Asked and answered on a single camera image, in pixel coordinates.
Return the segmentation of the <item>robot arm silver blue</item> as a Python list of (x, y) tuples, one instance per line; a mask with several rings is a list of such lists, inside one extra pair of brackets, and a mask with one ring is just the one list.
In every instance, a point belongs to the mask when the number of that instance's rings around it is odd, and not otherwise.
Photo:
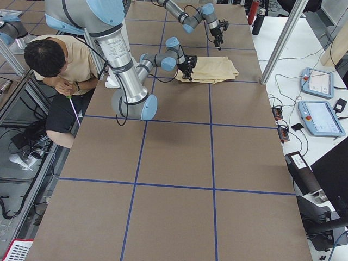
[(228, 29), (229, 22), (218, 19), (212, 3), (207, 3), (198, 8), (189, 4), (186, 5), (184, 9), (170, 0), (159, 0), (153, 4), (166, 9), (180, 24), (182, 24), (184, 31), (188, 34), (192, 33), (194, 29), (203, 22), (207, 40), (213, 43), (215, 48), (219, 51), (221, 50), (221, 44), (224, 43), (223, 33)]
[(176, 37), (167, 40), (164, 54), (145, 54), (138, 66), (131, 57), (128, 39), (122, 35), (125, 17), (122, 1), (46, 1), (46, 23), (70, 34), (88, 34), (98, 42), (119, 89), (112, 97), (117, 116), (148, 121), (157, 111), (158, 101), (143, 82), (154, 67), (171, 71), (175, 67), (191, 78), (197, 56), (186, 55)]

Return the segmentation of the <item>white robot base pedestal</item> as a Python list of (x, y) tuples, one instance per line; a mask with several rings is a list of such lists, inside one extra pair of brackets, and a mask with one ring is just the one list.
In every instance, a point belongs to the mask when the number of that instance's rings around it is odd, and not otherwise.
[(111, 67), (108, 68), (108, 76), (107, 76), (107, 80), (105, 81), (105, 87), (113, 88), (113, 89), (120, 88), (118, 80), (116, 76), (113, 74)]

